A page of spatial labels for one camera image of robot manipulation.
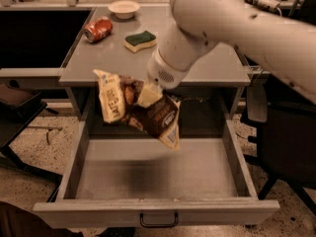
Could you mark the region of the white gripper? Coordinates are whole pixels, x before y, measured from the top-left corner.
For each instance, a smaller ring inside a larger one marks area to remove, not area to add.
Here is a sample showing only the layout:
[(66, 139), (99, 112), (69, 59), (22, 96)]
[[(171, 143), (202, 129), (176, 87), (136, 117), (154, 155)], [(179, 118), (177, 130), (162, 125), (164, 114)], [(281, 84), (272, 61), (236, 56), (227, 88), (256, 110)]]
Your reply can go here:
[(159, 49), (156, 49), (152, 53), (147, 67), (147, 77), (152, 83), (143, 84), (137, 104), (142, 108), (150, 107), (163, 97), (162, 89), (176, 88), (186, 75), (186, 71), (177, 70), (169, 65), (162, 58)]

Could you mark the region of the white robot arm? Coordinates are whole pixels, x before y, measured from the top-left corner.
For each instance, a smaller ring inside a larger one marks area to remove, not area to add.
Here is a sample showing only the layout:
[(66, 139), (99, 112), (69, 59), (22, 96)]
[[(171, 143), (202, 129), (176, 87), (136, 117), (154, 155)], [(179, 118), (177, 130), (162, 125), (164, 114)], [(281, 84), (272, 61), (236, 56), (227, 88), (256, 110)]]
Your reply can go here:
[(147, 77), (174, 89), (197, 60), (225, 42), (316, 103), (316, 28), (262, 12), (244, 0), (170, 0), (173, 20), (149, 59)]

